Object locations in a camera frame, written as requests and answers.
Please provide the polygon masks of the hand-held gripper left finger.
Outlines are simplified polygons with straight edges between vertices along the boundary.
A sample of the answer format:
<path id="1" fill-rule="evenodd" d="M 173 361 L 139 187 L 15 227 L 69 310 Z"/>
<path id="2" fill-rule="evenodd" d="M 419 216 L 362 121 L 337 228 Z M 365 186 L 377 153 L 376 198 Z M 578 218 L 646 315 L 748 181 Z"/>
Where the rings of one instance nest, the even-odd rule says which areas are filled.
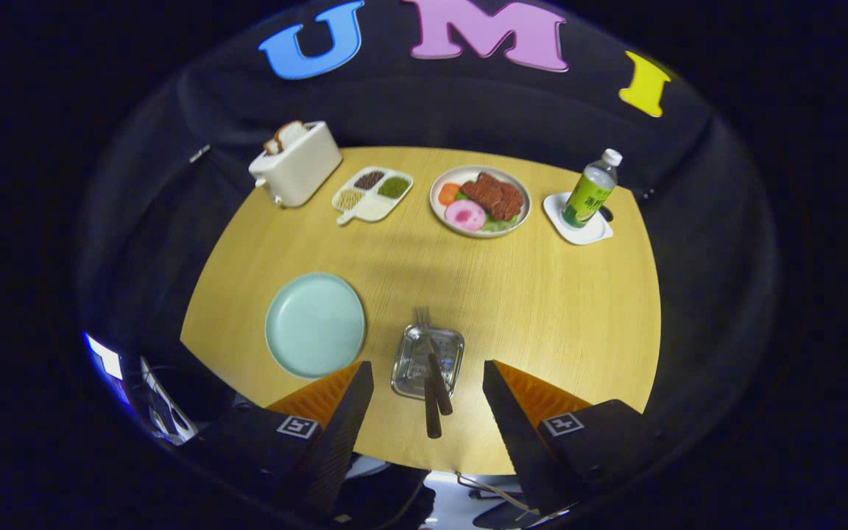
<path id="1" fill-rule="evenodd" d="M 323 519 L 339 497 L 373 389 L 363 361 L 271 406 L 234 406 L 197 435 L 196 459 L 245 493 Z"/>

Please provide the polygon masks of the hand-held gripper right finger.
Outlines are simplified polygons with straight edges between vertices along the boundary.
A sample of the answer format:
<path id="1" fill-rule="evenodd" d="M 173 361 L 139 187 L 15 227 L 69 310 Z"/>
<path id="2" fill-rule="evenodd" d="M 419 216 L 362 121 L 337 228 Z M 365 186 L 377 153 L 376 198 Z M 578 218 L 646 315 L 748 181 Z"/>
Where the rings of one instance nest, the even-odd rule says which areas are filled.
<path id="1" fill-rule="evenodd" d="M 499 360 L 482 392 L 525 499 L 552 515 L 606 497 L 670 448 L 671 432 L 622 400 L 586 402 Z"/>

